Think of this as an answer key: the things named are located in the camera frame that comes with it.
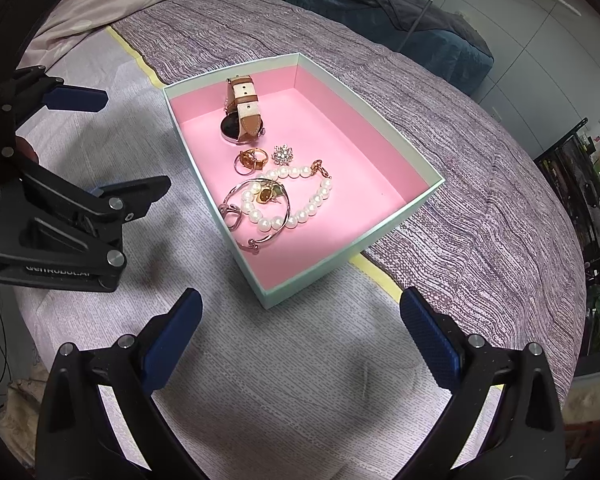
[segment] yellow tape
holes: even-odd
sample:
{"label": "yellow tape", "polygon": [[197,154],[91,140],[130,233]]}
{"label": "yellow tape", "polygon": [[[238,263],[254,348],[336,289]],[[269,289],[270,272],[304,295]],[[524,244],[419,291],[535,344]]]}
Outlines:
{"label": "yellow tape", "polygon": [[374,280],[382,290],[391,296],[396,303],[400,303],[400,295],[402,289],[384,272],[384,270],[376,267],[373,263],[367,260],[362,254],[356,254],[349,260],[349,263],[355,265],[359,270],[364,272],[368,277]]}
{"label": "yellow tape", "polygon": [[131,45],[129,45],[122,36],[120,36],[115,30],[113,30],[113,28],[110,25],[107,25],[107,32],[110,35],[112,35],[113,39],[116,40],[122,48],[125,49],[126,53],[128,53],[131,57],[133,57],[136,60],[136,63],[138,63],[140,70],[142,70],[148,76],[149,81],[151,81],[151,83],[156,88],[162,89],[166,86],[162,81],[160,81],[160,78],[158,78],[158,75],[157,73],[155,73],[155,70],[144,62],[144,59],[142,58],[140,53],[137,50],[135,50]]}

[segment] brown leather strap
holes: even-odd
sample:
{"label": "brown leather strap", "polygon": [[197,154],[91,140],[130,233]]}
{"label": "brown leather strap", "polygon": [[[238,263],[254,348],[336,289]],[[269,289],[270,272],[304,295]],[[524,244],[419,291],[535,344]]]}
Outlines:
{"label": "brown leather strap", "polygon": [[240,135],[238,140],[256,140],[258,132],[262,129],[262,118],[259,115],[252,115],[240,119]]}
{"label": "brown leather strap", "polygon": [[243,83],[253,83],[253,79],[251,79],[251,76],[249,75],[237,77],[236,79],[231,79],[231,81],[229,81],[229,86],[233,88],[235,85],[241,85]]}
{"label": "brown leather strap", "polygon": [[243,95],[234,99],[232,104],[241,105],[242,103],[253,103],[258,101],[257,95]]}

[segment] bedspread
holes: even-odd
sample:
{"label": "bedspread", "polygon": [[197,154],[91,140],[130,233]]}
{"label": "bedspread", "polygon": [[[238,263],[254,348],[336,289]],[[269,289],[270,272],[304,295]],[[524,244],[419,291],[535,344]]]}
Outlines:
{"label": "bedspread", "polygon": [[[43,111],[20,133],[42,164],[82,187],[162,173],[173,187],[125,226],[118,291],[19,290],[47,366],[66,340],[93,348],[137,333],[193,286],[202,323],[154,399],[210,478],[391,478],[448,400],[400,321],[393,280],[496,346],[540,342],[564,400],[584,323],[578,243],[528,155],[478,105],[404,56],[278,0],[167,0],[114,28],[51,71],[106,88],[109,105]],[[265,311],[205,210],[156,87],[290,52],[365,98],[446,184],[364,258]],[[497,399],[492,390],[462,460],[477,452]],[[106,402],[124,435],[110,394]]]}

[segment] gold ring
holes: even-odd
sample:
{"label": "gold ring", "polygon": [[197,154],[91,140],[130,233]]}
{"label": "gold ring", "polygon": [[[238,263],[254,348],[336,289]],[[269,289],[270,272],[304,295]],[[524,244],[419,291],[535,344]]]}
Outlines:
{"label": "gold ring", "polygon": [[[264,158],[258,158],[256,156],[258,153],[264,155]],[[247,176],[255,172],[256,170],[261,171],[268,161],[269,155],[267,154],[267,152],[261,150],[260,148],[251,148],[249,150],[244,150],[243,152],[238,153],[238,156],[236,156],[234,159],[234,170],[235,173],[239,175]],[[238,162],[240,162],[241,165],[247,168],[249,172],[240,173],[240,171],[238,171]]]}

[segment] screw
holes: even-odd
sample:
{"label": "screw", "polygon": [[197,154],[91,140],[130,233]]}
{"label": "screw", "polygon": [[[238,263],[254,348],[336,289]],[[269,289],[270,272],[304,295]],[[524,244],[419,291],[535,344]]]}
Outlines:
{"label": "screw", "polygon": [[69,355],[73,351],[74,351],[74,346],[71,343],[64,343],[60,347],[60,350],[59,350],[59,352],[64,356]]}
{"label": "screw", "polygon": [[114,267],[122,267],[125,264],[125,255],[115,249],[107,253],[107,261],[109,265]]}
{"label": "screw", "polygon": [[542,353],[542,347],[538,343],[529,343],[528,348],[533,355],[540,355]]}
{"label": "screw", "polygon": [[117,196],[112,196],[109,198],[109,207],[115,209],[116,211],[120,211],[125,206],[125,203],[122,202]]}
{"label": "screw", "polygon": [[118,338],[118,346],[120,348],[129,348],[133,343],[136,342],[136,338],[131,334],[121,335]]}
{"label": "screw", "polygon": [[482,348],[486,343],[484,338],[479,334],[471,334],[466,340],[474,348]]}

